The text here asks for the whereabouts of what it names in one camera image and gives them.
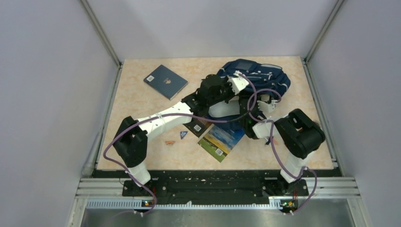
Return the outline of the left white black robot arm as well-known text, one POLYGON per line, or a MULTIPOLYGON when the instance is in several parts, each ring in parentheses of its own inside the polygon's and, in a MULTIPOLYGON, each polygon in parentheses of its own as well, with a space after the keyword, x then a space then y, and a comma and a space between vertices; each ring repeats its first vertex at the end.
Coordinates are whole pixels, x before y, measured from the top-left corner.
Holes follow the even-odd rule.
POLYGON ((178 125, 190 123, 204 117, 209 108, 234 97, 233 80, 210 74, 202 80, 200 87, 180 102, 159 113, 134 120, 123 119, 112 141, 125 169, 134 178, 134 190, 139 195, 150 193, 151 176, 145 165, 148 142, 178 125))

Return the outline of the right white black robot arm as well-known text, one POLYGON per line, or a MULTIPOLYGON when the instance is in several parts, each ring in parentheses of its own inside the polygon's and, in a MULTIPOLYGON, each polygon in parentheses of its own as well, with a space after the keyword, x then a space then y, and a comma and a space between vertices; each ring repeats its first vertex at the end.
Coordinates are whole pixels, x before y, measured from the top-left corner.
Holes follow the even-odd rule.
POLYGON ((277 188, 284 195, 290 195, 296 189, 296 180, 306 169, 308 159, 326 140, 320 125, 299 108, 276 120, 256 121, 246 114, 239 124, 245 134, 254 140, 276 136, 282 138, 289 155, 285 163, 279 161, 281 179, 277 182, 277 188))

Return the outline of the dark blue hardcover book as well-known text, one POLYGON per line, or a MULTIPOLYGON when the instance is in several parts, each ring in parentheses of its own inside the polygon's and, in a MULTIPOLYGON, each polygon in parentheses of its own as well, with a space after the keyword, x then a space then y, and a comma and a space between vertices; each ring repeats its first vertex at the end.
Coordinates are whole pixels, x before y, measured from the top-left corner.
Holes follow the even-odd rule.
POLYGON ((169 100, 188 84, 186 79, 164 65, 159 65, 143 81, 169 100))

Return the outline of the navy blue student backpack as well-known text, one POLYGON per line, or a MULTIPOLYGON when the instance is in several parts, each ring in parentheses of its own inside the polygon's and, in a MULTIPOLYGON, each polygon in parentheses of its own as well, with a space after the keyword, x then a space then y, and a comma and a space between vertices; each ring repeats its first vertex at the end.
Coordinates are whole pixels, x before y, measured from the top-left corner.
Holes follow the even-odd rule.
MULTIPOLYGON (((259 96, 263 94, 270 95, 273 99, 281 101, 281 98, 288 91, 291 81, 280 66, 272 64, 261 64, 251 60, 237 59, 227 62, 217 75, 221 78, 233 77, 237 72, 245 75, 250 84, 242 90, 241 98, 248 99, 248 105, 252 101, 251 108, 255 107, 259 96)), ((267 113, 261 111, 261 120, 266 119, 267 113)), ((251 139, 258 139, 258 134, 253 131, 255 125, 241 125, 245 134, 251 139)))

